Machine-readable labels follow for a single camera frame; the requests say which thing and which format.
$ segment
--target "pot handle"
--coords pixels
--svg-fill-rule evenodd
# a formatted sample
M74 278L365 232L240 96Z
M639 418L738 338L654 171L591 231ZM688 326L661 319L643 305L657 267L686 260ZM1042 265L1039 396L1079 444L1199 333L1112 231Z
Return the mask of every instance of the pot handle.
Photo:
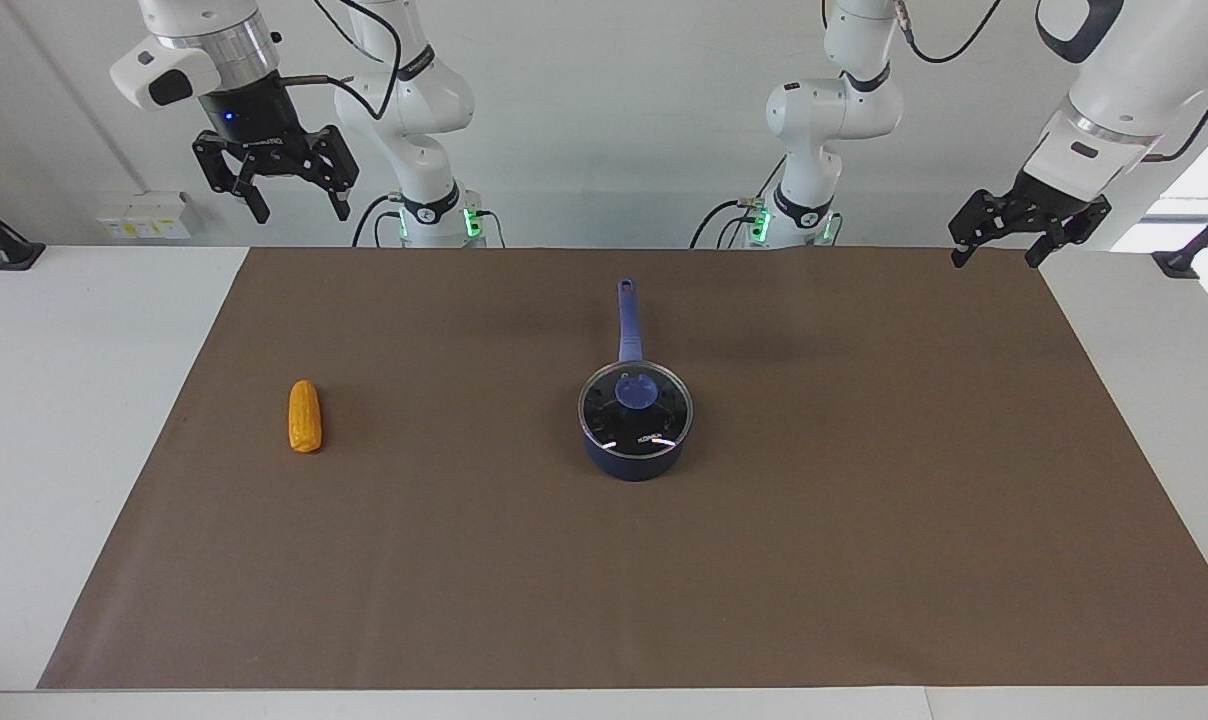
M640 342L640 297L635 281L626 278L617 283L618 315L622 318L622 341L618 342L618 362L644 360L644 343Z

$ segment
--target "blue pot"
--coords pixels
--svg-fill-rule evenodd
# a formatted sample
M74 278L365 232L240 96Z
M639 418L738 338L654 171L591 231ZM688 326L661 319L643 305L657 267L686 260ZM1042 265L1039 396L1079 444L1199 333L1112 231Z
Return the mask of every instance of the blue pot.
M605 474L640 482L680 459L692 425L692 399L681 379L644 359L635 281L617 285L622 338L618 360L591 376L577 396L586 452Z

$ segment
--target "wall socket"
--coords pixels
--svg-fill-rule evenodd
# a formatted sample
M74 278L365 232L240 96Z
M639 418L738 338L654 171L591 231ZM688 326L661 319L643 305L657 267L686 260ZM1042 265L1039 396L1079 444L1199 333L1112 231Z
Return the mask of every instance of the wall socket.
M97 222L115 240L191 240L201 219L182 192L112 197Z

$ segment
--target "yellow corn cob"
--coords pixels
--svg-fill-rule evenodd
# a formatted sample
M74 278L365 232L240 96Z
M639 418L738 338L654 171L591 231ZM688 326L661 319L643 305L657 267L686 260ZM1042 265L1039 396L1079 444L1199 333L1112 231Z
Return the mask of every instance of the yellow corn cob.
M310 381L294 383L288 395L288 442L297 452L315 452L324 442L320 395Z

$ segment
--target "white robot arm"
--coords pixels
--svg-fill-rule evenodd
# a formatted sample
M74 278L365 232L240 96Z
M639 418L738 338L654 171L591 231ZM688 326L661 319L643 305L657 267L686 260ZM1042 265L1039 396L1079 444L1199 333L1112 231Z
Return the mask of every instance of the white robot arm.
M896 23L893 0L836 0L824 43L840 77L806 79L773 91L768 123L786 144L786 169L768 198L763 231L747 246L812 243L843 168L827 141L888 135L901 122L902 92L888 64Z
M1086 242L1110 213L1103 191L1208 86L1208 0L1040 0L1036 23L1050 50L1080 65L1079 80L1012 190L975 192L951 220L957 268L1017 232L1044 233L1026 252L1033 268Z
M471 87L443 60L422 31L416 0L356 0L399 28L402 65L395 81L393 104L374 120L360 101L344 92L336 94L342 124L376 143L399 179L403 213L400 234L407 246L482 246L484 237L476 220L480 196L453 178L445 147L434 133L471 124L475 95ZM395 56L393 37L367 14L352 10L356 41L365 53L383 60ZM390 82L388 72L359 74L353 86L367 97L382 97Z
M159 110L198 97L214 129L192 149L214 192L246 202L259 223L271 216L256 176L297 176L329 193L339 219L360 168L335 126L302 128L279 74L278 33L256 0L138 0L151 36L111 66L116 87L139 108ZM238 172L225 155L239 161Z

